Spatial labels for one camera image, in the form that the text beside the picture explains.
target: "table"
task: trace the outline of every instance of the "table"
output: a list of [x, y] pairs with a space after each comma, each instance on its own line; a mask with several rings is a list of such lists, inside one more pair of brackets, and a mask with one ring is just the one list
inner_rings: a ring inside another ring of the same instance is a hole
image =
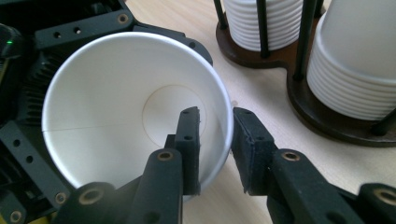
[[[253, 111], [279, 148], [303, 152], [332, 184], [357, 193], [367, 182], [396, 186], [396, 148], [360, 147], [331, 139], [306, 124], [293, 111], [286, 90], [286, 71], [250, 69], [225, 58], [216, 40], [218, 23], [213, 1], [129, 0], [143, 22], [180, 31], [210, 52], [233, 105]], [[184, 204], [183, 223], [271, 223], [266, 197], [244, 194], [233, 156], [213, 183]]]

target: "stacked white cup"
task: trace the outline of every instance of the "stacked white cup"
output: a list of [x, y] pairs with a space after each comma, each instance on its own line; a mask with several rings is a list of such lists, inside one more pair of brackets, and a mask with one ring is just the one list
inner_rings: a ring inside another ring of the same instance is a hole
[[354, 119], [396, 107], [396, 1], [333, 0], [321, 18], [307, 81], [317, 98]]
[[[225, 0], [224, 7], [233, 41], [243, 49], [260, 51], [256, 0]], [[282, 49], [298, 39], [303, 0], [267, 0], [269, 50]]]

